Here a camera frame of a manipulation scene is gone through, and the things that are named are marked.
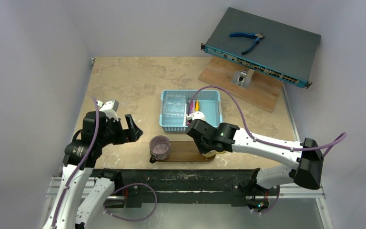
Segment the brown wooden oval tray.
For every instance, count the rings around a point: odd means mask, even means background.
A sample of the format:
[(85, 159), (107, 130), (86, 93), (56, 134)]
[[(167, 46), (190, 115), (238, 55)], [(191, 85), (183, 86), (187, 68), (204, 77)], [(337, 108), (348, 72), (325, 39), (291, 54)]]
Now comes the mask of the brown wooden oval tray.
[(171, 141), (170, 156), (163, 161), (168, 163), (205, 163), (211, 162), (216, 156), (205, 158), (192, 141)]

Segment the purple translucent cup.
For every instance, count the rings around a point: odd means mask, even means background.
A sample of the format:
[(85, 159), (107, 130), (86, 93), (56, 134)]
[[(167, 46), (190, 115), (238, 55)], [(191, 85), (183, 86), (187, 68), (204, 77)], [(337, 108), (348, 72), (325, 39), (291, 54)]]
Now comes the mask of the purple translucent cup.
[(149, 143), (150, 163), (166, 160), (170, 156), (170, 140), (163, 135), (155, 136)]

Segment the yellow toothbrush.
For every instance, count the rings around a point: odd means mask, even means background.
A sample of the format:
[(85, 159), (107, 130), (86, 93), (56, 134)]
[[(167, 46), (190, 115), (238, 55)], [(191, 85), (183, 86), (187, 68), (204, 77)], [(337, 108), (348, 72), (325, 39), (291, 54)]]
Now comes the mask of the yellow toothbrush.
[(195, 107), (194, 107), (195, 111), (198, 112), (200, 110), (200, 103), (199, 103), (199, 100), (197, 100), (195, 102)]

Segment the clear plastic box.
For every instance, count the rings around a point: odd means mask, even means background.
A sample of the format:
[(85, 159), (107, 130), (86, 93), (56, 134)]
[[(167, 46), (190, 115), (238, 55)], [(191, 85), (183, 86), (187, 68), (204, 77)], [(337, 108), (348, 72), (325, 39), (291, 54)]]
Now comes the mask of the clear plastic box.
[(183, 120), (186, 109), (186, 97), (184, 95), (167, 94), (163, 102), (163, 117), (165, 121)]

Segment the light blue plastic basket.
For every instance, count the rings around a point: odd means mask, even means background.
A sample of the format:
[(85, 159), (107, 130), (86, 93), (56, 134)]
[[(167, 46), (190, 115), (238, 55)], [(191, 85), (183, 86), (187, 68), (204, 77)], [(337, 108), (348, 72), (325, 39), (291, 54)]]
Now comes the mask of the light blue plastic basket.
[[(182, 133), (187, 129), (186, 119), (168, 122), (163, 117), (163, 102), (167, 94), (184, 95), (186, 102), (190, 102), (196, 90), (163, 90), (161, 93), (161, 110), (159, 124), (166, 133)], [(204, 113), (206, 121), (217, 127), (222, 121), (221, 96), (217, 90), (202, 90), (194, 98), (194, 103), (199, 100), (200, 110)]]

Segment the yellow mug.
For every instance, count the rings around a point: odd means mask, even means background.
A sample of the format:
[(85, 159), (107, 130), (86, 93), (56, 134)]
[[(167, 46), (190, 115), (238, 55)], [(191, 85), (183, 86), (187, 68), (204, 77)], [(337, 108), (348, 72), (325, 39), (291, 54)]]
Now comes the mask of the yellow mug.
[(202, 156), (203, 157), (205, 157), (205, 158), (210, 158), (210, 157), (213, 157), (213, 156), (215, 156), (215, 155), (218, 155), (218, 154), (225, 154), (226, 153), (226, 151), (222, 151), (222, 152), (217, 152), (217, 151), (210, 151), (210, 152), (207, 152), (207, 153), (204, 153), (204, 154), (202, 154)]

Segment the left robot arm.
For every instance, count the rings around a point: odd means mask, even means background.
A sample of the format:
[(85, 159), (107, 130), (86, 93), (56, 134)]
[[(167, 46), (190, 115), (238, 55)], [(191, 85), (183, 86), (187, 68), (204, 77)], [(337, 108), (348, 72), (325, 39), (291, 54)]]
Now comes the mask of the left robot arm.
[(124, 188), (121, 171), (103, 169), (97, 175), (93, 190), (81, 200), (103, 148), (136, 142), (143, 135), (131, 114), (126, 114), (125, 119), (126, 129), (113, 109), (99, 109), (85, 115), (82, 128), (65, 147), (59, 191), (43, 228), (86, 229), (105, 199), (121, 193)]

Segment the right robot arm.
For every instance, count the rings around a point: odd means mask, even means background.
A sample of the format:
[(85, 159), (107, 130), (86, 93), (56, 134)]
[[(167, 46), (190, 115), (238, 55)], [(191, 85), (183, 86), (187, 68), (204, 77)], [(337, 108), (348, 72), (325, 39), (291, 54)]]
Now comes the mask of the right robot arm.
[(214, 127), (201, 119), (191, 121), (186, 134), (203, 155), (212, 151), (248, 153), (280, 163), (280, 166), (257, 170), (256, 177), (248, 182), (254, 194), (288, 183), (311, 190), (321, 186), (324, 157), (313, 139), (297, 142), (257, 134), (251, 136), (236, 125), (220, 123)]

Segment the light wooden board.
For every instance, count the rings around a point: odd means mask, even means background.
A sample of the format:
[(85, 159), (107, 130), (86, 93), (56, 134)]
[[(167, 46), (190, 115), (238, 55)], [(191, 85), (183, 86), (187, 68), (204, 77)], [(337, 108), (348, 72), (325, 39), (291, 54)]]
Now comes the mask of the light wooden board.
[(244, 70), (245, 68), (238, 64), (213, 57), (198, 79), (222, 87), (233, 96), (272, 112), (284, 83), (253, 70), (248, 70), (244, 83), (240, 83), (239, 72)]

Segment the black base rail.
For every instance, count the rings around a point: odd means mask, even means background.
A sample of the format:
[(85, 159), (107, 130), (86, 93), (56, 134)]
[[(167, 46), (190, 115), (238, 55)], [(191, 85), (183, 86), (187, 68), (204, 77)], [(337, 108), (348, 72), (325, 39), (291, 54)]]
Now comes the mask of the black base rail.
[(94, 169), (91, 177), (110, 178), (116, 194), (105, 206), (140, 208), (142, 204), (229, 204), (266, 209), (280, 194), (278, 185), (256, 184), (258, 169)]

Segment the metal bracket stand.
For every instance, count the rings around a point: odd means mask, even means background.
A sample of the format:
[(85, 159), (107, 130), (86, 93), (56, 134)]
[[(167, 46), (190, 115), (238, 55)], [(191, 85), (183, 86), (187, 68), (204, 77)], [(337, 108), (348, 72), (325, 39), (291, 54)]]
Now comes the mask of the metal bracket stand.
[(236, 71), (231, 79), (231, 83), (247, 89), (253, 78), (253, 73), (253, 70), (251, 70), (251, 72), (249, 72), (248, 70)]

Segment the grey network switch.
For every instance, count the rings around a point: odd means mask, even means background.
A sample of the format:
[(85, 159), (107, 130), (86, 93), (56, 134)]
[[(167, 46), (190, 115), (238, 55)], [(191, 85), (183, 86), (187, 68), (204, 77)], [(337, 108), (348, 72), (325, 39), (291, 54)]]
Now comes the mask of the grey network switch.
[(307, 89), (320, 41), (319, 34), (229, 7), (201, 50)]

